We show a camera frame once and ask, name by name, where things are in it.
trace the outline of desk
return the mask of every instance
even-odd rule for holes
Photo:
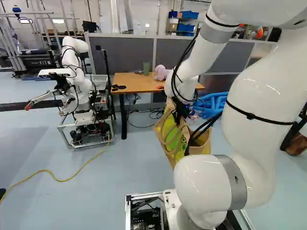
[[[127,112],[125,111],[124,94],[143,93],[143,92],[162,92],[163,89],[157,89],[158,86],[164,86],[165,81],[154,79],[155,73],[149,73],[148,76],[135,73],[115,73],[112,85],[125,85],[123,90],[111,91],[112,94],[119,94],[120,113],[121,113],[121,138],[127,138]],[[201,84],[197,84],[196,89],[204,89]]]

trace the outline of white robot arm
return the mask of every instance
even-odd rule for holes
[[[306,19],[304,0],[214,0],[190,57],[177,70],[176,86],[181,95],[191,99],[194,76],[209,69],[237,24],[297,29],[283,30],[277,48],[232,84],[222,129],[234,149],[233,157],[222,152],[187,156],[175,167],[182,207],[202,229],[218,226],[227,210],[267,203],[274,192],[276,154],[307,101]],[[174,96],[171,78],[172,73],[165,85],[170,97]]]
[[[64,108],[66,113],[90,109],[88,93],[93,85],[89,79],[84,78],[82,63],[78,57],[79,53],[88,51],[88,45],[84,41],[70,36],[63,38],[62,45],[61,64],[64,69],[43,69],[38,74],[39,76],[53,76],[58,84],[54,90],[31,99],[25,110],[29,110],[35,103],[55,95],[67,98]]]

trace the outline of yellow bag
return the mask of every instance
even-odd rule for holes
[[[177,126],[172,114],[174,109],[173,100],[167,98],[165,112],[153,127],[172,168],[184,157],[190,135],[193,133],[183,117],[180,119],[179,126]],[[194,146],[190,146],[189,153],[210,154],[210,135],[211,128],[194,141]]]

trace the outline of gray floor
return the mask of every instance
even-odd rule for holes
[[[20,102],[44,93],[54,82],[20,81],[0,73],[0,102]],[[131,122],[144,126],[155,121],[133,113]],[[173,188],[173,172],[151,128],[129,126],[128,138],[116,141],[105,153],[66,183],[40,173],[13,189],[0,205],[1,230],[104,229],[122,230],[124,196]],[[39,169],[67,178],[102,147],[68,150],[56,126],[56,108],[0,113],[0,187],[8,187]],[[212,153],[230,155],[220,123],[213,128]],[[277,158],[277,189],[272,200],[247,210],[255,229],[306,229],[307,155]]]

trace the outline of pink plush toy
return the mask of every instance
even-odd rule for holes
[[[165,69],[164,65],[158,65],[155,69],[154,69],[156,75],[154,77],[155,80],[158,81],[163,81],[166,79],[168,73],[169,73],[169,69]]]

